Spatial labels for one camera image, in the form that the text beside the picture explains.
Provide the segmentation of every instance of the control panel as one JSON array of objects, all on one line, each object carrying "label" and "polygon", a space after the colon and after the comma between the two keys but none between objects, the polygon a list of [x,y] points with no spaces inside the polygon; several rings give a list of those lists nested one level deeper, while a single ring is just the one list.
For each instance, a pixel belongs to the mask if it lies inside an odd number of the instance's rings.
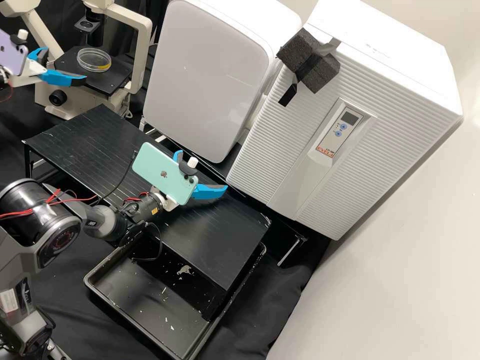
[{"label": "control panel", "polygon": [[345,107],[316,146],[316,150],[329,158],[333,158],[363,117],[359,112]]}]

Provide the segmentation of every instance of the white appliance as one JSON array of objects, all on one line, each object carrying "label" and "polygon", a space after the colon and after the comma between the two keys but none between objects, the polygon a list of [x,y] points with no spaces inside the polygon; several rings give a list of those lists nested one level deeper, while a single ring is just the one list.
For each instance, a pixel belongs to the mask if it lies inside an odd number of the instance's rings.
[{"label": "white appliance", "polygon": [[173,0],[158,41],[144,123],[214,163],[278,74],[299,16],[276,0]]},{"label": "white appliance", "polygon": [[445,48],[357,0],[320,0],[304,28],[339,74],[313,94],[282,68],[227,182],[333,240],[462,120]]}]

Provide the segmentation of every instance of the black platform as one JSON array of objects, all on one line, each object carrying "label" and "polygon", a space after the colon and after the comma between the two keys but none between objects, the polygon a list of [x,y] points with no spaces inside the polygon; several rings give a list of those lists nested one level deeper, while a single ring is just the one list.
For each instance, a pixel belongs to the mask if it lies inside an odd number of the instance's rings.
[{"label": "black platform", "polygon": [[57,60],[55,69],[67,73],[86,76],[85,86],[98,91],[101,94],[111,96],[118,88],[125,86],[130,80],[133,66],[116,57],[111,58],[111,67],[105,72],[93,72],[85,70],[77,61],[78,52],[88,46],[74,46]]},{"label": "black platform", "polygon": [[[25,140],[24,145],[27,163],[32,151],[102,196],[120,181],[133,151],[144,142],[172,155],[101,105]],[[198,178],[200,183],[214,184],[202,173]],[[130,170],[106,201],[119,208],[125,198],[136,197],[150,187]],[[270,221],[228,191],[217,201],[190,200],[186,206],[165,212],[161,219],[158,225],[162,242],[213,284],[214,291],[207,295],[210,298],[199,302],[202,314],[211,317],[266,233]]]}]

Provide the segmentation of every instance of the black leg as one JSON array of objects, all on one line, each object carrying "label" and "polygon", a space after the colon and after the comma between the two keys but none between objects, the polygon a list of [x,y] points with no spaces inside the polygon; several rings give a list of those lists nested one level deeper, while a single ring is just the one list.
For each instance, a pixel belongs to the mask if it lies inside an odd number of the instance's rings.
[{"label": "black leg", "polygon": [[23,145],[25,153],[25,177],[32,178],[32,164],[30,163],[30,147],[27,144]]}]

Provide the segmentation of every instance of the ribbed white panel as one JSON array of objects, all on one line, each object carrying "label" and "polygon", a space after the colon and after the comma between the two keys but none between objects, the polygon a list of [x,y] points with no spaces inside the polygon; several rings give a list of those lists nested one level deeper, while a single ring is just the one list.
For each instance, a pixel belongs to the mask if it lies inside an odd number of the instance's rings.
[{"label": "ribbed white panel", "polygon": [[376,116],[297,214],[296,220],[334,240],[461,118],[342,55],[337,59],[341,69],[334,80],[317,94],[299,84],[287,107],[278,100],[293,75],[282,69],[227,177],[232,186],[268,203],[339,97]]}]

